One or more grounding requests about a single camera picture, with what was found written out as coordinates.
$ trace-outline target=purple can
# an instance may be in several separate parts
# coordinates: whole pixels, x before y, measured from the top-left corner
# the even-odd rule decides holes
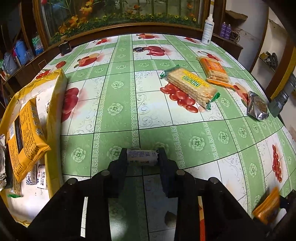
[[[228,24],[226,26],[226,31],[225,31],[225,34],[224,34],[224,38],[229,39],[230,34],[231,34],[231,26],[230,26],[230,24]]]
[[[221,37],[224,37],[224,34],[225,34],[225,31],[226,31],[226,23],[224,22],[224,23],[222,23],[222,26],[221,26],[221,31],[220,31],[220,33],[219,33],[219,35],[221,36]]]

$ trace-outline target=aquarium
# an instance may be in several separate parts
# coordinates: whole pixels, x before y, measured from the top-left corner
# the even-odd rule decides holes
[[[49,43],[62,36],[121,23],[161,22],[199,27],[204,0],[35,0]]]

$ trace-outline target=cracker package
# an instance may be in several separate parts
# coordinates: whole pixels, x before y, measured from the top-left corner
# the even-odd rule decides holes
[[[208,110],[211,109],[211,102],[220,96],[220,93],[214,86],[190,71],[177,66],[167,73],[167,81]]]
[[[212,80],[218,80],[221,82],[229,83],[230,78],[226,71],[223,69],[219,61],[213,58],[207,58],[200,56],[198,60],[207,76],[207,78]]]
[[[11,123],[7,139],[13,173],[20,182],[32,170],[36,161],[50,150],[40,125],[36,97],[25,104]]]

